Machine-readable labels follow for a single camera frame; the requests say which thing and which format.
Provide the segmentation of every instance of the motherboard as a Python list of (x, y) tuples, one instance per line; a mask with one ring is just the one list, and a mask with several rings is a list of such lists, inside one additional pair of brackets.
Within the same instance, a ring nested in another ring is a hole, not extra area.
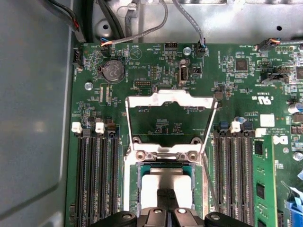
[(160, 172), (201, 218), (303, 226), (303, 47), (264, 46), (75, 48), (65, 226), (157, 206)]

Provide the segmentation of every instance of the green circuit board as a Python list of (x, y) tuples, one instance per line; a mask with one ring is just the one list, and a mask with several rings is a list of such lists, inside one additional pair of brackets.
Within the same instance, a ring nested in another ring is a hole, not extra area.
[[(192, 50), (189, 56), (183, 53), (185, 47)], [(127, 43), (107, 49), (82, 44), (76, 49), (71, 124), (80, 122), (83, 132), (70, 135), (65, 226), (89, 226), (123, 209), (123, 157), (129, 147), (125, 98), (151, 96), (161, 89), (218, 100), (206, 153), (220, 212), (256, 227), (291, 226), (285, 203), (294, 196), (289, 187), (303, 190), (297, 176), (303, 162), (293, 159), (295, 151), (303, 151), (303, 118), (294, 123), (288, 107), (303, 101), (303, 51), (296, 45), (258, 52), (254, 45), (208, 44), (201, 56), (195, 49), (196, 44)], [(112, 60), (124, 66), (125, 77), (116, 84), (100, 72)], [(180, 81), (181, 62), (188, 69), (185, 81)], [(86, 89), (86, 83), (92, 87)], [(194, 137), (203, 138), (209, 113), (177, 103), (132, 108), (133, 136), (166, 147), (190, 143)], [(229, 135), (235, 117), (246, 119), (249, 136)], [(97, 136), (96, 122), (104, 122), (106, 131), (113, 133)], [(287, 141), (279, 140), (282, 136)], [(140, 168), (131, 168), (130, 211), (136, 214), (138, 174), (144, 173)], [(203, 218), (214, 211), (203, 168), (179, 168), (193, 173), (193, 208)], [(282, 222), (278, 213), (283, 214)]]

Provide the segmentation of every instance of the gray chassis wall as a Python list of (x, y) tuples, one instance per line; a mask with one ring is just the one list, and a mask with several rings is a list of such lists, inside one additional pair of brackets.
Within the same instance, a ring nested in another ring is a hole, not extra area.
[(63, 226), (69, 29), (36, 0), (1, 0), (0, 28), (0, 226)]

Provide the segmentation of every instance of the usb port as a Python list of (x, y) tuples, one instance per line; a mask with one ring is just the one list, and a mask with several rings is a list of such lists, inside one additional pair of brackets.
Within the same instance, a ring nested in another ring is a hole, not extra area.
[(179, 85), (183, 86), (188, 80), (188, 67), (186, 65), (180, 65), (179, 67)]

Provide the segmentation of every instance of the ram slot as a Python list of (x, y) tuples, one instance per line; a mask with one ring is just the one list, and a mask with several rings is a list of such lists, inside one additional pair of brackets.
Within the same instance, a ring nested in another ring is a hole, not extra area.
[(220, 183), (219, 183), (219, 155), (220, 155), (220, 141), (221, 138), (217, 137), (214, 141), (214, 193), (216, 194), (216, 198), (220, 198)]
[(252, 175), (252, 143), (250, 138), (242, 138), (241, 143), (242, 159), (242, 205), (243, 205), (243, 222), (253, 226), (254, 207), (253, 207), (253, 175)]
[(98, 212), (98, 164), (100, 155), (100, 146), (98, 146), (100, 138), (93, 138), (92, 155), (91, 155), (91, 169), (90, 169), (90, 224), (95, 223), (99, 219)]
[(219, 211), (224, 210), (224, 182), (223, 182), (223, 138), (216, 138), (214, 151), (214, 180), (215, 193), (219, 201)]
[(118, 173), (119, 173), (119, 139), (110, 138), (111, 143), (111, 186), (110, 186), (110, 213), (118, 212)]
[(99, 193), (100, 193), (100, 208), (99, 208), (99, 218), (104, 219), (107, 217), (108, 210), (108, 190), (107, 190), (107, 182), (108, 182), (108, 150), (107, 150), (107, 138), (103, 138), (101, 140), (101, 152), (99, 159), (99, 176), (100, 176), (100, 184), (99, 184)]
[(90, 185), (89, 167), (92, 153), (92, 138), (82, 138), (78, 142), (78, 167), (77, 167), (77, 227), (89, 225), (90, 215)]
[(83, 167), (84, 167), (84, 141), (78, 139), (78, 163), (77, 163), (77, 188), (76, 188), (76, 222), (75, 226), (81, 226), (82, 198), (83, 198)]
[(225, 211), (224, 214), (231, 215), (231, 146), (229, 138), (223, 139), (224, 151), (224, 188), (225, 188)]
[(230, 165), (231, 165), (231, 217), (235, 218), (236, 217), (236, 196), (235, 196), (235, 158), (234, 158), (234, 143), (233, 143), (234, 138), (230, 139)]
[(237, 220), (243, 219), (242, 212), (242, 179), (241, 179), (241, 139), (232, 138), (232, 163), (234, 166), (232, 173), (233, 183), (233, 198), (232, 198), (232, 211), (233, 218)]

